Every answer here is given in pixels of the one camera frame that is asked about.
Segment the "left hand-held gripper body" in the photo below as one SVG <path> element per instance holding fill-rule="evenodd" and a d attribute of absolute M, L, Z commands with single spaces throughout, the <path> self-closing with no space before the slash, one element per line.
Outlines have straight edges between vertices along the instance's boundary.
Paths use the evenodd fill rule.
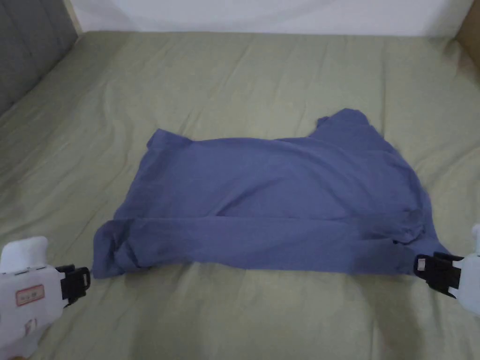
<path fill-rule="evenodd" d="M 0 258 L 0 348 L 35 350 L 45 330 L 75 302 L 75 266 L 47 263 L 43 236 L 9 242 Z"/>

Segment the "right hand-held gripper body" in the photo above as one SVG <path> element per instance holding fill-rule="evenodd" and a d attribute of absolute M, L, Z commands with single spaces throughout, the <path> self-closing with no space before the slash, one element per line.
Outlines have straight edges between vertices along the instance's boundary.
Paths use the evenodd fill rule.
<path fill-rule="evenodd" d="M 453 261 L 455 269 L 460 270 L 459 285 L 449 287 L 449 294 L 453 295 L 460 305 L 470 312 L 480 311 L 480 225 L 472 228 L 472 237 L 475 240 L 475 252 L 460 261 Z"/>

